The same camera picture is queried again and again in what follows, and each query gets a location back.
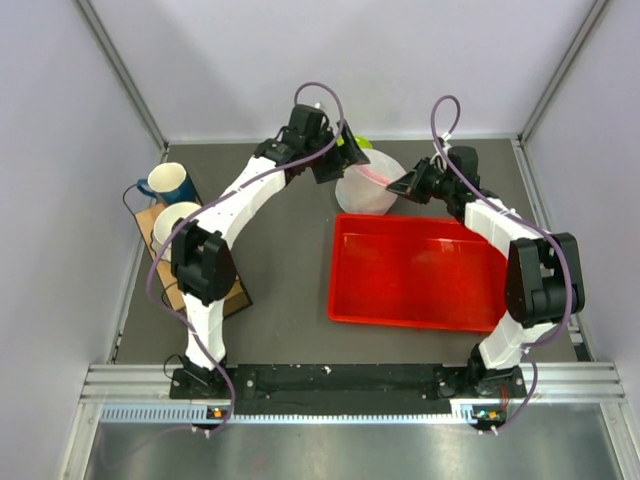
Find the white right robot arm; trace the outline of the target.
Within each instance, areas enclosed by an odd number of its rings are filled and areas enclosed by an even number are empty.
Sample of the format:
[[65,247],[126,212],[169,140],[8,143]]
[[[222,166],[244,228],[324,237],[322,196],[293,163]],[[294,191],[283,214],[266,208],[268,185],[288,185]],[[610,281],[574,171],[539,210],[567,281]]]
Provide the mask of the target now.
[[526,351],[583,309],[585,295],[576,238],[551,234],[508,208],[481,187],[478,163],[474,148],[447,146],[387,189],[418,204],[443,201],[451,216],[507,260],[506,312],[474,346],[466,367],[469,388],[489,396],[514,380]]

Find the white mesh laundry bag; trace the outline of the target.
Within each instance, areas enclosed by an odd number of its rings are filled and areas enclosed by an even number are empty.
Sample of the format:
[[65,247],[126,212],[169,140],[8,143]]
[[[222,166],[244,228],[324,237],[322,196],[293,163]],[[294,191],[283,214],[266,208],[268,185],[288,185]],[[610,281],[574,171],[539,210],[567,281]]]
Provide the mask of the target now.
[[364,148],[369,163],[348,167],[335,186],[335,197],[346,213],[384,215],[394,205],[397,195],[387,186],[406,174],[404,167],[391,156]]

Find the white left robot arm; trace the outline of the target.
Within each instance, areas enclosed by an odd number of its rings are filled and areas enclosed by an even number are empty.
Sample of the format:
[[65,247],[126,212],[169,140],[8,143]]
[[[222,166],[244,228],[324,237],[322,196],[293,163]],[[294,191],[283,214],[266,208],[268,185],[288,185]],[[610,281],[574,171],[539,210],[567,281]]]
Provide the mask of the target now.
[[345,120],[335,127],[319,108],[297,104],[278,135],[260,143],[220,201],[189,222],[178,221],[171,271],[183,296],[190,338],[174,376],[180,389],[216,396],[226,387],[224,300],[237,280],[231,249],[258,210],[306,169],[317,183],[342,178],[367,156]]

